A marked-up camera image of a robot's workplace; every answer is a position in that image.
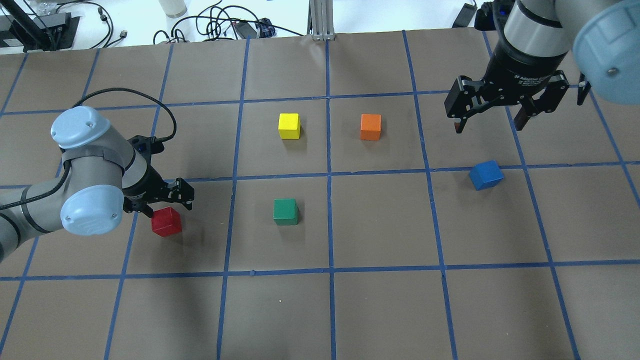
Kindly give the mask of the red wooden block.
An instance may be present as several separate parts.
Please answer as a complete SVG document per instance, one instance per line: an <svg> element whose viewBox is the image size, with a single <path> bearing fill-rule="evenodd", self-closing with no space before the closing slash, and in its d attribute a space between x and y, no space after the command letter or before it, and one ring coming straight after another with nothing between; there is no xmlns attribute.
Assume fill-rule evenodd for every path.
<svg viewBox="0 0 640 360"><path fill-rule="evenodd" d="M151 231L160 237L169 237L183 231L182 218L173 207L154 210L151 215Z"/></svg>

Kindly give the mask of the blue wooden block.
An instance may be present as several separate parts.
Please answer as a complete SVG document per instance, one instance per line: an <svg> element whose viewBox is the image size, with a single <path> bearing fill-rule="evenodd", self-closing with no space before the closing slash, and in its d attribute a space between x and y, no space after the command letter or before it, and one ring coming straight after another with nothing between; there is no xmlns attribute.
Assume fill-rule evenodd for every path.
<svg viewBox="0 0 640 360"><path fill-rule="evenodd" d="M498 185L505 178L496 160L480 162L469 173L469 178L476 191L483 191Z"/></svg>

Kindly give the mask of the orange wooden block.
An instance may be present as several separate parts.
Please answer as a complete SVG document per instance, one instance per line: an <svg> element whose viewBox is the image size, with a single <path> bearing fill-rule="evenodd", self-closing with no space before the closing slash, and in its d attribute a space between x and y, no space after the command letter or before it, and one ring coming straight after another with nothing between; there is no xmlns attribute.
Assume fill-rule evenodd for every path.
<svg viewBox="0 0 640 360"><path fill-rule="evenodd" d="M382 136L382 115L363 113L360 117L359 139L379 141Z"/></svg>

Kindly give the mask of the green wooden block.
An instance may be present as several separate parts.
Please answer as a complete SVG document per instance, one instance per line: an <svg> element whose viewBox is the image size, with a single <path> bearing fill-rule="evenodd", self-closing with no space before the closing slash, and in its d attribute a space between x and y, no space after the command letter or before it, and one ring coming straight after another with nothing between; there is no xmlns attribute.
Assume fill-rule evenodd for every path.
<svg viewBox="0 0 640 360"><path fill-rule="evenodd" d="M272 218L278 226L296 226L299 223L298 205L295 198L275 198Z"/></svg>

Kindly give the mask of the yellow wooden block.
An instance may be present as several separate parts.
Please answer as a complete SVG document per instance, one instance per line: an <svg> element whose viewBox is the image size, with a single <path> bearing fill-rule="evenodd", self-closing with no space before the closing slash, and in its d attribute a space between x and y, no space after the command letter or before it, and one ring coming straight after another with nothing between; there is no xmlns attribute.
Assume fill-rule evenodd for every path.
<svg viewBox="0 0 640 360"><path fill-rule="evenodd" d="M301 137L302 123L297 112L281 112L278 116L278 133L282 140L298 140Z"/></svg>

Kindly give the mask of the black power adapter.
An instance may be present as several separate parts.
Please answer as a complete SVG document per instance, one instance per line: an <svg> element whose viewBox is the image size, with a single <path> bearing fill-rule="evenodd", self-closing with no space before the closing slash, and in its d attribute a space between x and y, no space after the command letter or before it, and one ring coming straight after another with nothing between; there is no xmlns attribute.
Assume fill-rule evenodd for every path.
<svg viewBox="0 0 640 360"><path fill-rule="evenodd" d="M471 21L478 10L477 4L465 3L462 5L451 28L466 28L469 27Z"/></svg>

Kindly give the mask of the white cardboard tube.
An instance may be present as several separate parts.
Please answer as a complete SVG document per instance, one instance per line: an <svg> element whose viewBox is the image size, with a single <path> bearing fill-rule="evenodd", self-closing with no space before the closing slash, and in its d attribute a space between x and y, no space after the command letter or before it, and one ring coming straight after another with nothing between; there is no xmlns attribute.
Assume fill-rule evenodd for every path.
<svg viewBox="0 0 640 360"><path fill-rule="evenodd" d="M158 4L165 16L170 19L181 18L188 11L185 0L158 0Z"/></svg>

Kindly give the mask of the aluminium frame post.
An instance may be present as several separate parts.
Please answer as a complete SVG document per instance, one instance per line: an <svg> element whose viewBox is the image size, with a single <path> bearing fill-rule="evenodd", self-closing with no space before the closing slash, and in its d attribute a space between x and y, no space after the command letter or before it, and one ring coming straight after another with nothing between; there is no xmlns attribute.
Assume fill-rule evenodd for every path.
<svg viewBox="0 0 640 360"><path fill-rule="evenodd" d="M309 0L307 34L314 41L335 39L333 0Z"/></svg>

